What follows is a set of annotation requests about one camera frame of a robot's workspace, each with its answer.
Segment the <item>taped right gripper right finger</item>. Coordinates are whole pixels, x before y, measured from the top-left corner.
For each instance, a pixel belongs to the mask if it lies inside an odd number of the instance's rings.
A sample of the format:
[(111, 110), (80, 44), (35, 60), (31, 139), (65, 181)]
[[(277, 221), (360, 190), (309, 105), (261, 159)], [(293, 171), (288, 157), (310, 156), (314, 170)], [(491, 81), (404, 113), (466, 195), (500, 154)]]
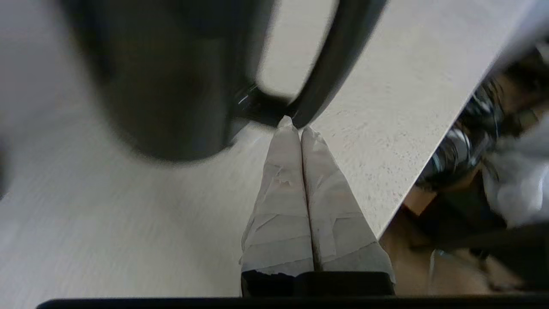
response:
[(324, 287), (345, 294), (392, 295), (395, 274), (326, 141), (311, 127), (301, 138), (314, 268)]

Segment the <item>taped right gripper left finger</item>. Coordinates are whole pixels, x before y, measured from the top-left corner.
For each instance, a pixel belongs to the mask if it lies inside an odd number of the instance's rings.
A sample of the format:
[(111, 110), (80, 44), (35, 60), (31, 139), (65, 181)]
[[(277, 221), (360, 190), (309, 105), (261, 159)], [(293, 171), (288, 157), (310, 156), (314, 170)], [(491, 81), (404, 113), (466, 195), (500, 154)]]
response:
[(244, 297), (290, 297), (296, 278), (314, 271), (302, 149), (288, 116), (271, 139), (241, 248)]

